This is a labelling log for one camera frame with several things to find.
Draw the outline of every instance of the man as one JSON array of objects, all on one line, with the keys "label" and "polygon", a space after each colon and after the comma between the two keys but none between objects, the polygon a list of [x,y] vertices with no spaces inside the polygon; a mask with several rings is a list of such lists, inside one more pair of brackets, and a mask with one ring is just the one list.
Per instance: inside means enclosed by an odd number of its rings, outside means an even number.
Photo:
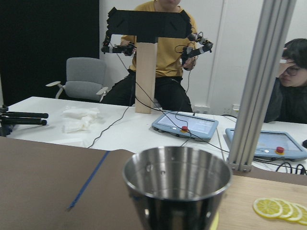
[{"label": "man", "polygon": [[[179,3],[180,0],[155,0],[141,4],[135,10],[179,13],[183,10],[178,5]],[[192,25],[192,32],[196,33],[195,20],[190,14],[188,16]],[[136,47],[138,46],[135,36],[125,35],[122,37],[121,45],[127,45],[129,42],[133,42]],[[192,57],[188,58],[185,64],[181,66],[181,53],[183,47],[187,46],[196,48],[195,42],[191,42],[187,38],[158,38],[154,97],[165,110],[192,112],[190,100],[180,84],[183,75],[182,67],[185,70],[192,70],[196,63],[195,57]],[[135,103],[136,69],[136,56],[134,56],[132,65],[128,70],[129,75],[116,83],[101,103],[133,105]]]},{"label": "man", "polygon": [[283,59],[264,122],[307,124],[307,39],[286,43]]}]

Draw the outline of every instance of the white table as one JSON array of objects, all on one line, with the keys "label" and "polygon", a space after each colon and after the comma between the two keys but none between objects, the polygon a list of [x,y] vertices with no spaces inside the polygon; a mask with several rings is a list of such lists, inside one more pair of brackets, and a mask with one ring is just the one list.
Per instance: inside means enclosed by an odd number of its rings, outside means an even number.
[{"label": "white table", "polygon": [[[90,125],[88,130],[65,133],[63,127],[70,118],[63,117],[62,112],[65,111],[67,106],[88,109],[96,107],[99,109],[100,114]],[[127,107],[125,106],[31,97],[11,105],[9,111],[48,113],[49,118],[47,119],[47,125],[16,125],[13,132],[8,135],[8,137],[78,147],[89,147],[93,140],[100,135],[102,130],[108,128],[114,121],[122,117],[126,109]],[[135,112],[134,107],[129,107],[123,118],[103,132],[102,136],[91,148],[99,150],[124,149],[134,153],[139,153],[143,150],[158,146],[183,145],[205,150],[223,158],[224,160],[227,159],[228,153],[226,151],[229,151],[229,141],[226,137],[225,129],[235,127],[235,118],[196,114],[196,116],[219,121],[218,128],[213,138],[210,140],[210,144],[225,150],[221,151],[208,143],[190,139],[184,144],[187,140],[185,138],[177,138],[168,133],[154,131],[151,124],[161,114],[161,112],[155,110],[152,110],[151,114],[140,114]],[[298,143],[302,143],[302,141],[307,139],[307,125],[305,124],[270,122],[267,124],[264,123],[262,130],[288,132]],[[281,164],[282,161],[275,161],[274,163]],[[291,162],[294,167],[299,163],[307,167],[306,161]],[[271,171],[275,171],[277,168],[277,166],[274,165],[258,162],[254,162],[253,165]]]}]

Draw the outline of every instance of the tripod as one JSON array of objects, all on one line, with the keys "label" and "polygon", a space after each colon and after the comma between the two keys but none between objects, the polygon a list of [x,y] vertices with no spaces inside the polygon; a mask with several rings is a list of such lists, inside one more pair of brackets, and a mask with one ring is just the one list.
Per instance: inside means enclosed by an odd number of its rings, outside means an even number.
[{"label": "tripod", "polygon": [[42,125],[47,124],[48,114],[9,112],[9,108],[3,105],[0,108],[0,136],[6,137],[12,132],[15,125]]}]

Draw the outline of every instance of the stainless steel cup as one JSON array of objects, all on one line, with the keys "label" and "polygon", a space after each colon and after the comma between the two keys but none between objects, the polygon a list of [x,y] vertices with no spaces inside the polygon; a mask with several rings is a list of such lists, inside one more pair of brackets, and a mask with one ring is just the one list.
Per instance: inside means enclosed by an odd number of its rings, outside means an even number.
[{"label": "stainless steel cup", "polygon": [[133,155],[123,177],[146,230],[207,230],[232,172],[218,157],[187,147]]}]

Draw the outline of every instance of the hand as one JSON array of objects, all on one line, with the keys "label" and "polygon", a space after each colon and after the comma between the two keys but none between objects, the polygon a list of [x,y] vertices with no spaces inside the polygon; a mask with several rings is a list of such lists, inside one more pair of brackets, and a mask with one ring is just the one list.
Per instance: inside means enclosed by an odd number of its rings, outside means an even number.
[{"label": "hand", "polygon": [[[127,41],[127,40],[122,40],[121,42],[120,42],[120,45],[121,46],[128,46],[130,44],[130,41]],[[133,51],[132,51],[132,54],[134,54],[135,53],[135,50],[136,50],[136,48],[133,48]]]},{"label": "hand", "polygon": [[196,65],[196,57],[189,57],[186,62],[183,64],[183,68],[187,71],[190,71]]},{"label": "hand", "polygon": [[282,75],[282,73],[285,72],[287,68],[289,68],[290,66],[294,66],[295,65],[295,62],[292,59],[285,59],[285,58],[283,58],[283,59],[286,60],[287,62],[279,64],[279,70],[278,70],[277,77]]}]

